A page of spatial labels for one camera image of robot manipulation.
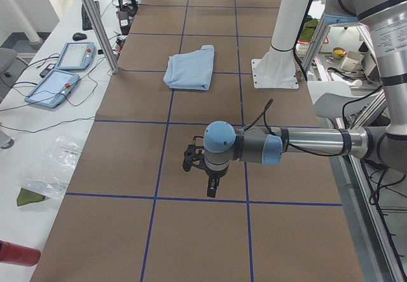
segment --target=tablet device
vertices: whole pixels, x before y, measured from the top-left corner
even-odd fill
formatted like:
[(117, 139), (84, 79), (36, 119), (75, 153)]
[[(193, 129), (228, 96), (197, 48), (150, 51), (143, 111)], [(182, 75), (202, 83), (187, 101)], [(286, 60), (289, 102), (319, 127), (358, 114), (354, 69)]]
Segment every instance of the tablet device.
[(46, 108), (56, 108), (78, 83), (78, 74), (52, 69), (24, 98), (24, 101)]
[(94, 52), (93, 42), (67, 42), (55, 64), (55, 69), (83, 71), (92, 62)]

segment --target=blue joint cap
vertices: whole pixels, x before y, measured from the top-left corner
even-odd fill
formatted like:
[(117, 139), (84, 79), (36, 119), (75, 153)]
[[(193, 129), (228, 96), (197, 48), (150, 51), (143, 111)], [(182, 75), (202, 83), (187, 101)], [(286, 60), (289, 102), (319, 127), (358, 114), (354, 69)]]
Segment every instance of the blue joint cap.
[(235, 140), (233, 126), (225, 121), (216, 121), (206, 127), (203, 147), (211, 153), (223, 153), (233, 146)]
[(330, 26), (352, 26), (359, 23), (357, 17), (325, 14), (325, 25)]
[(282, 154), (282, 141), (278, 136), (268, 134), (263, 145), (261, 163), (272, 166), (280, 163)]

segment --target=white mounting plate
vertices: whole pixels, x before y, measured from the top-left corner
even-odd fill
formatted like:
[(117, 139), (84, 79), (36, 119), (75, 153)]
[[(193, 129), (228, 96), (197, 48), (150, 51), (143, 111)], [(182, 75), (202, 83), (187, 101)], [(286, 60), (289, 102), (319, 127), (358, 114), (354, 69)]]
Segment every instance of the white mounting plate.
[(259, 74), (255, 72), (255, 68), (261, 62), (261, 59), (252, 59), (252, 77), (254, 88), (283, 88), (283, 89), (298, 89), (299, 85), (296, 79), (289, 82), (282, 82), (278, 86), (272, 84), (272, 78), (267, 79), (265, 74)]

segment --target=keyboard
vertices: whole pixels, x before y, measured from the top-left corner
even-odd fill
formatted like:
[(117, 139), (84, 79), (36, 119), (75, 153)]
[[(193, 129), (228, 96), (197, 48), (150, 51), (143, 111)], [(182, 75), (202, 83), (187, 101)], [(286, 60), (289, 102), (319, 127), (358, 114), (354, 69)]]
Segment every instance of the keyboard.
[[(100, 6), (99, 1), (95, 1), (95, 6), (97, 11), (100, 14)], [(92, 28), (92, 23), (90, 23), (90, 19), (88, 14), (86, 13), (85, 7), (82, 4), (82, 31), (89, 31)]]

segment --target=device screen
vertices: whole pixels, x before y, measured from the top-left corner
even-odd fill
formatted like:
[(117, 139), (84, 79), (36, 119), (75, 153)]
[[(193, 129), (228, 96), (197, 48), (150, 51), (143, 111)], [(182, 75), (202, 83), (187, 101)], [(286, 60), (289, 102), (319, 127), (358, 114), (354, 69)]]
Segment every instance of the device screen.
[(71, 43), (68, 45), (59, 63), (59, 67), (78, 67), (82, 65), (87, 47), (88, 43)]
[(71, 78), (71, 74), (54, 71), (29, 98), (36, 102), (50, 104)]

